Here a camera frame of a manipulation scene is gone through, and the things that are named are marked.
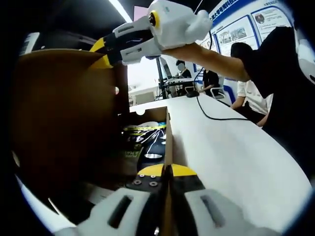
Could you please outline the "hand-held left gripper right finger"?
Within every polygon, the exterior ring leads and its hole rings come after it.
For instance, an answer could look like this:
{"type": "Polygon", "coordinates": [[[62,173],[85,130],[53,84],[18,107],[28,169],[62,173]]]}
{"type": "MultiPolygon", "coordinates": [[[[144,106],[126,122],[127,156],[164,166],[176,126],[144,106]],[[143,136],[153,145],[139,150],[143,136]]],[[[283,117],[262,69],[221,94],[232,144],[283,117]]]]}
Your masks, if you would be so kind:
{"type": "Polygon", "coordinates": [[[277,236],[244,218],[242,209],[214,189],[207,189],[187,166],[169,166],[174,219],[180,236],[277,236]]]}

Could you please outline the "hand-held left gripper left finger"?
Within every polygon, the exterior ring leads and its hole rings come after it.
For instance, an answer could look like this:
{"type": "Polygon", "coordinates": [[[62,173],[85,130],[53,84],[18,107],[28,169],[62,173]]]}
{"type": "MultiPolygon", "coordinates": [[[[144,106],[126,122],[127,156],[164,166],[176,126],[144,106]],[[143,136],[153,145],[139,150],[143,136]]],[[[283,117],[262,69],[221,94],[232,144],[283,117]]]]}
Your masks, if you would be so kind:
{"type": "Polygon", "coordinates": [[[164,165],[142,169],[135,180],[95,205],[90,216],[56,236],[157,236],[166,193],[164,165]]]}

